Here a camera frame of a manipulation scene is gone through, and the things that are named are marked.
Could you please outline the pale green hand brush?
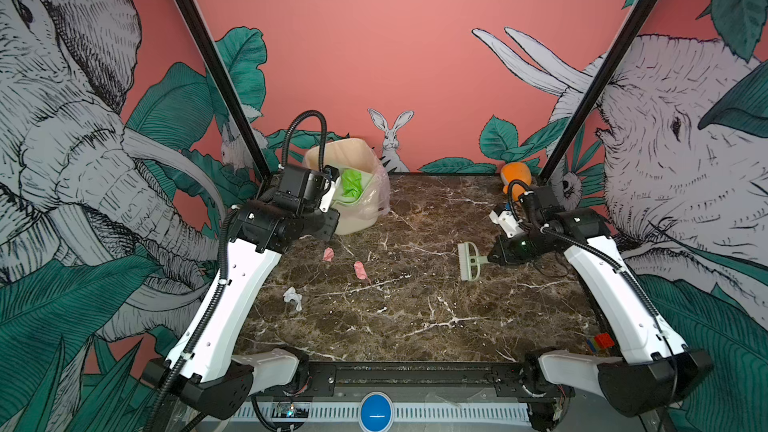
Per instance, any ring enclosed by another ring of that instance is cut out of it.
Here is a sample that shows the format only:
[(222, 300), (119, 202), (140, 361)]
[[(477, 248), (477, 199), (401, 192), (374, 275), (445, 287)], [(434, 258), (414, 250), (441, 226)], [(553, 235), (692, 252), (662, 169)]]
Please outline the pale green hand brush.
[(480, 278), (481, 267), (488, 263), (486, 256), (479, 254), (473, 242), (462, 242), (457, 245), (460, 278), (462, 281), (474, 282)]

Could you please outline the cream plastic trash bin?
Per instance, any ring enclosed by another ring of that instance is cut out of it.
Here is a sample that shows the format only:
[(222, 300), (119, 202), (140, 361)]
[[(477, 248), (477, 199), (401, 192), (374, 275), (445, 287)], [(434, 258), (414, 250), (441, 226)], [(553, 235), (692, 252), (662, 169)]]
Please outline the cream plastic trash bin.
[(340, 175), (321, 206), (340, 213), (335, 230), (339, 236), (349, 235), (373, 226), (389, 210), (389, 176), (374, 151), (358, 138), (328, 142), (324, 165), (335, 167)]

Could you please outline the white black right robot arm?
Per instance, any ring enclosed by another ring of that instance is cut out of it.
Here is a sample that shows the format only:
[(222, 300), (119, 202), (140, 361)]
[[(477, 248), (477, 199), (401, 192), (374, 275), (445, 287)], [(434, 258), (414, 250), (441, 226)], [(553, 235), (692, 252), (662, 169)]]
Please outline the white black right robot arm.
[(619, 356), (610, 358), (543, 352), (533, 359), (539, 381), (598, 395), (633, 417), (684, 400), (713, 371), (709, 353), (691, 348), (652, 303), (595, 211), (546, 212), (524, 227), (499, 206), (489, 219), (502, 230), (489, 262), (518, 265), (548, 252), (562, 253), (595, 299), (619, 348)]

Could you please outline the pale green dustpan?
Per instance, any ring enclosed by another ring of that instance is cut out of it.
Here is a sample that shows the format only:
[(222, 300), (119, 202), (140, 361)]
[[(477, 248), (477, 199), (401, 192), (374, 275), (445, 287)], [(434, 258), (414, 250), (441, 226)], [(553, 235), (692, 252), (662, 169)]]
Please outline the pale green dustpan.
[(333, 201), (345, 205), (357, 203), (362, 198), (371, 178), (371, 174), (355, 168), (342, 169)]

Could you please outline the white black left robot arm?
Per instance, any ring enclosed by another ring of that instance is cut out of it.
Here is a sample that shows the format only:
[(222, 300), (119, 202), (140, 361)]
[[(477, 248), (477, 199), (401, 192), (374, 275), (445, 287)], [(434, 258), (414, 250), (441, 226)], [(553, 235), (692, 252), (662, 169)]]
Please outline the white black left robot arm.
[(288, 165), (277, 186), (227, 213), (218, 271), (200, 308), (168, 355), (150, 361), (143, 372), (158, 391), (145, 430), (166, 429), (163, 408), (171, 398), (196, 410), (198, 420), (224, 420), (252, 394), (293, 380), (296, 355), (275, 350), (240, 362), (234, 346), (262, 285), (292, 243), (304, 236), (332, 238), (340, 214), (331, 202), (340, 183), (334, 166)]

